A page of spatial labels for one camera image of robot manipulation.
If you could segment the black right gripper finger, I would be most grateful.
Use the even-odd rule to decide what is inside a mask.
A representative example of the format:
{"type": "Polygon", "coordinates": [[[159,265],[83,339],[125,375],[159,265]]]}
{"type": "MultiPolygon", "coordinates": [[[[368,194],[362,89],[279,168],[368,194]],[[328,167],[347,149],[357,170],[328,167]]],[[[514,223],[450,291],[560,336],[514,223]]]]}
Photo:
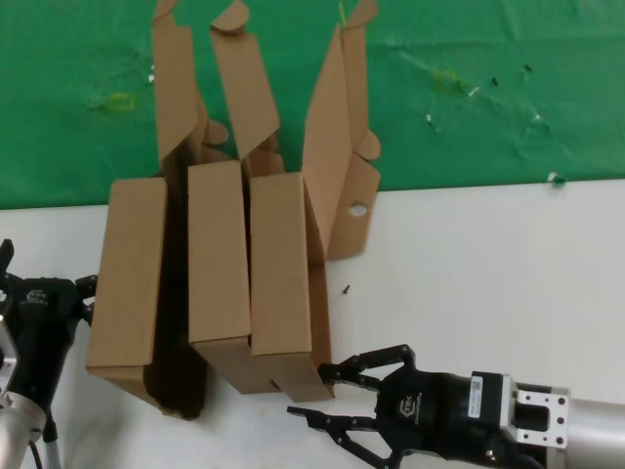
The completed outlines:
{"type": "Polygon", "coordinates": [[[379,391],[382,380],[368,376],[364,371],[397,363],[414,366],[414,352],[408,345],[402,344],[354,355],[339,363],[325,362],[317,371],[326,385],[348,384],[369,391],[379,391]]]}
{"type": "Polygon", "coordinates": [[[389,422],[379,417],[330,415],[319,410],[296,406],[289,406],[286,411],[292,415],[305,418],[310,428],[326,433],[337,446],[373,468],[399,468],[406,454],[406,447],[400,444],[401,439],[397,435],[393,435],[389,422]],[[374,453],[355,442],[349,435],[350,432],[377,433],[391,449],[390,455],[382,457],[374,453]]]}

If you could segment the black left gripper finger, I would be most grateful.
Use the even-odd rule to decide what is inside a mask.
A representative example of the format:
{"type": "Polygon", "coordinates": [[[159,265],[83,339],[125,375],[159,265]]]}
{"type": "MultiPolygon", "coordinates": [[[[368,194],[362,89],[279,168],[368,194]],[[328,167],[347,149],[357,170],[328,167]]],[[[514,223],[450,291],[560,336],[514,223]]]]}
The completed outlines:
{"type": "Polygon", "coordinates": [[[5,238],[0,247],[0,286],[4,291],[8,282],[8,268],[14,257],[14,245],[10,239],[5,238]]]}
{"type": "Polygon", "coordinates": [[[79,278],[75,281],[75,286],[81,299],[81,318],[89,325],[92,325],[95,302],[87,304],[86,300],[95,299],[98,286],[98,276],[90,275],[79,278]]]}

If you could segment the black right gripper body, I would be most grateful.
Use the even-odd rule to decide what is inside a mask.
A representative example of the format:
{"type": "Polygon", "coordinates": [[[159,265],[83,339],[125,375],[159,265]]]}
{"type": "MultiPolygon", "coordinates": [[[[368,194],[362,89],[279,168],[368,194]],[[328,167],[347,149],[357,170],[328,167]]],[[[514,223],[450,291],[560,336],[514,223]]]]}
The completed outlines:
{"type": "Polygon", "coordinates": [[[483,455],[488,431],[469,418],[471,379],[403,366],[383,379],[376,429],[398,452],[483,455]]]}

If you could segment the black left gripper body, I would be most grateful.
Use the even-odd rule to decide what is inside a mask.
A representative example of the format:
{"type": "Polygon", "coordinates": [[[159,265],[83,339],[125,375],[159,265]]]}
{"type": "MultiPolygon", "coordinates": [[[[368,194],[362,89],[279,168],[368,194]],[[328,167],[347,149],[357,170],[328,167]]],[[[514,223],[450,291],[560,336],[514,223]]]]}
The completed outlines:
{"type": "Polygon", "coordinates": [[[2,277],[2,314],[18,352],[8,390],[50,406],[82,314],[75,283],[62,278],[2,277]]]}

